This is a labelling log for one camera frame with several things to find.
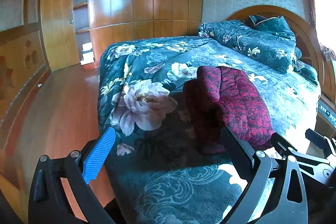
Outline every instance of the wooden door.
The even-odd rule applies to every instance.
[[[41,0],[44,45],[51,71],[80,62],[75,38],[73,0]]]

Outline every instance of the quilted red clothing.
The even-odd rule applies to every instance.
[[[219,139],[223,126],[255,150],[272,147],[268,109],[245,72],[200,66],[197,79],[187,81],[183,93],[202,153],[224,152]]]

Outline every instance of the floral bedspread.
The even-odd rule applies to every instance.
[[[195,148],[182,87],[201,65],[244,70],[274,130],[299,151],[309,145],[304,133],[315,126],[320,86],[296,72],[281,73],[211,38],[112,44],[100,60],[98,119],[101,133],[116,129],[105,167],[127,223],[220,223],[247,184],[226,154],[204,156]]]

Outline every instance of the bedside control panel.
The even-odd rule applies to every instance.
[[[319,100],[318,113],[336,128],[336,113],[321,100]]]

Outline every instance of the blue gripper pad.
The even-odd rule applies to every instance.
[[[116,132],[112,127],[109,127],[103,135],[95,140],[93,148],[83,164],[83,178],[86,184],[97,177],[115,141]]]

